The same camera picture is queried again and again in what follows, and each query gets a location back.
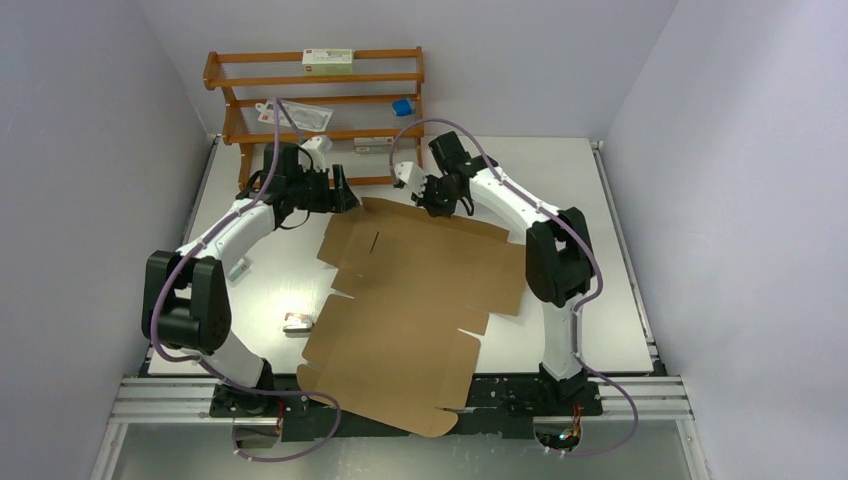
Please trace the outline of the brown cardboard box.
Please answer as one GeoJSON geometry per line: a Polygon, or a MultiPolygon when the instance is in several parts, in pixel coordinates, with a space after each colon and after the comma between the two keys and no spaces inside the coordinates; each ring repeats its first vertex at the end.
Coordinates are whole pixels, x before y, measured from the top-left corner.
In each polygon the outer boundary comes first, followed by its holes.
{"type": "Polygon", "coordinates": [[[474,375],[490,315],[517,315],[526,289],[507,230],[380,198],[333,215],[317,256],[337,272],[296,374],[326,383],[474,375]]]}

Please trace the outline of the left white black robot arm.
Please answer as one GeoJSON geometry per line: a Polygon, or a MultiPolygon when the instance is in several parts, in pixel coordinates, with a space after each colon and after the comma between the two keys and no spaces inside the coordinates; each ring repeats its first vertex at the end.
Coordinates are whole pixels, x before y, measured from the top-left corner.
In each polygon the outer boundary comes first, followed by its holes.
{"type": "Polygon", "coordinates": [[[268,360],[231,330],[227,276],[261,239],[284,229],[300,210],[344,213],[358,206],[340,165],[326,166],[326,136],[266,148],[262,169],[225,215],[175,251],[158,250],[146,262],[142,332],[172,363],[197,362],[223,384],[226,407],[261,416],[280,404],[268,360]]]}

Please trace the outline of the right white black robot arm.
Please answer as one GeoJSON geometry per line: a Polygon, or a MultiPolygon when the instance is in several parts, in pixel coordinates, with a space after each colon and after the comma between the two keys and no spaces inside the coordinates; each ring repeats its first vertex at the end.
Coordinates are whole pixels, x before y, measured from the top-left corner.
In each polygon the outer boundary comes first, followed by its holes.
{"type": "Polygon", "coordinates": [[[581,362],[582,300],[597,273],[584,214],[558,209],[515,183],[489,157],[472,156],[454,132],[428,144],[438,172],[403,163],[394,167],[414,204],[432,217],[450,217],[458,205],[473,215],[477,202],[525,234],[525,279],[543,304],[544,352],[539,398],[550,413],[573,406],[588,381],[581,362]]]}

